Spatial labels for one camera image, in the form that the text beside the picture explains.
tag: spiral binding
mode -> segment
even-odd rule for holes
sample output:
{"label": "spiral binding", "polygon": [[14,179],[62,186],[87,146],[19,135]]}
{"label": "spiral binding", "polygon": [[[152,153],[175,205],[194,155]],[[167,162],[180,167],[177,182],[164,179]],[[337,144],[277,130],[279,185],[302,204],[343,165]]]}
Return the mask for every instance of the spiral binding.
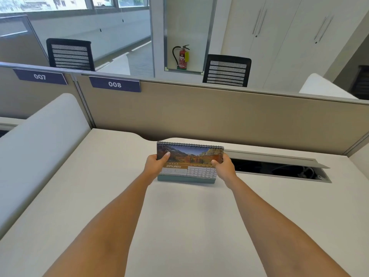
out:
{"label": "spiral binding", "polygon": [[212,146],[212,145],[199,145],[199,144],[185,144],[185,143],[172,143],[158,141],[157,145],[174,145],[174,146],[186,146],[186,147],[198,147],[198,148],[213,148],[213,149],[224,149],[223,146]]}

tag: fire extinguisher hose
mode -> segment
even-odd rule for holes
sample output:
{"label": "fire extinguisher hose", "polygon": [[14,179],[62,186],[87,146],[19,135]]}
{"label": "fire extinguisher hose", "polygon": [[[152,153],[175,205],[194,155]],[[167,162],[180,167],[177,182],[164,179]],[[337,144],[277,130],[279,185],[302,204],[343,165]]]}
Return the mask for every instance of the fire extinguisher hose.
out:
{"label": "fire extinguisher hose", "polygon": [[175,59],[175,60],[176,60],[176,62],[177,62],[177,66],[179,66],[179,64],[178,64],[178,60],[177,60],[176,56],[174,55],[174,50],[175,50],[176,48],[182,48],[182,47],[181,47],[181,46],[175,46],[175,47],[173,47],[173,49],[172,49],[173,57],[174,57],[174,59]]}

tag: cabinet handle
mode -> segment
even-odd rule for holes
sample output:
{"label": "cabinet handle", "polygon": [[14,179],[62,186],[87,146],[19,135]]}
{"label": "cabinet handle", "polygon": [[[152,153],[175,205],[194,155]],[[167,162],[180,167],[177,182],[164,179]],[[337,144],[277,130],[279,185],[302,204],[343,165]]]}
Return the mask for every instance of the cabinet handle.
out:
{"label": "cabinet handle", "polygon": [[332,17],[331,17],[331,19],[330,19],[330,21],[329,21],[328,25],[326,26],[326,28],[325,28],[325,30],[324,30],[324,32],[323,32],[323,34],[320,36],[319,41],[322,39],[322,37],[324,36],[325,32],[327,31],[328,26],[331,24],[331,22],[332,22],[332,20],[333,20],[333,17],[334,17],[334,16],[332,16]]}
{"label": "cabinet handle", "polygon": [[322,23],[322,25],[320,26],[319,31],[317,32],[317,34],[316,34],[316,36],[315,36],[315,38],[314,38],[314,41],[315,41],[315,39],[317,38],[317,36],[319,35],[320,30],[323,28],[323,25],[324,25],[325,21],[327,20],[327,17],[328,17],[328,16],[326,16],[326,17],[324,18],[323,23]]}
{"label": "cabinet handle", "polygon": [[259,36],[259,34],[260,34],[260,30],[261,30],[261,27],[263,26],[263,23],[264,23],[264,19],[265,19],[266,11],[267,11],[267,10],[268,10],[268,9],[265,9],[265,13],[264,13],[263,21],[261,22],[260,29],[259,29],[259,32],[258,32],[258,35],[257,35],[257,36]]}
{"label": "cabinet handle", "polygon": [[255,33],[255,29],[256,29],[256,24],[258,23],[258,20],[259,20],[259,16],[260,16],[260,12],[261,12],[261,9],[259,10],[259,13],[258,13],[258,17],[256,18],[256,23],[255,23],[255,27],[254,27],[254,30],[252,31],[252,35]]}

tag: blue number sign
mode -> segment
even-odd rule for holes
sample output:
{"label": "blue number sign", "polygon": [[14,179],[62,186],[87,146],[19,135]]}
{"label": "blue number sign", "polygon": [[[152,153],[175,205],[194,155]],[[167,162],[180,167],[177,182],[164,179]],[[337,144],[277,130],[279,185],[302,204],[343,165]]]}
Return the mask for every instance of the blue number sign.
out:
{"label": "blue number sign", "polygon": [[119,80],[101,77],[89,77],[94,88],[141,92],[139,80]]}
{"label": "blue number sign", "polygon": [[24,70],[24,69],[13,69],[16,73],[18,79],[20,80],[28,80],[30,82],[41,82],[41,83],[56,83],[56,84],[65,84],[67,85],[67,81],[65,77],[61,73],[52,73],[52,72],[42,72],[42,71],[34,71],[34,70]]}

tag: window frame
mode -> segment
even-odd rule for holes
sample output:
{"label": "window frame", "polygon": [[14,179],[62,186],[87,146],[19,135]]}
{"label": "window frame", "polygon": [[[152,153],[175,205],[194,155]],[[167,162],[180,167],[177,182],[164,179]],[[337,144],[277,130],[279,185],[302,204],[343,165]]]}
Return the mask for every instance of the window frame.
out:
{"label": "window frame", "polygon": [[11,17],[16,15],[27,15],[30,20],[76,17],[82,15],[95,15],[104,13],[124,13],[129,11],[143,11],[150,9],[148,0],[144,0],[144,6],[120,8],[118,0],[113,0],[113,6],[95,7],[92,0],[85,0],[87,9],[71,9],[62,11],[38,11],[19,13],[0,13],[0,17]]}

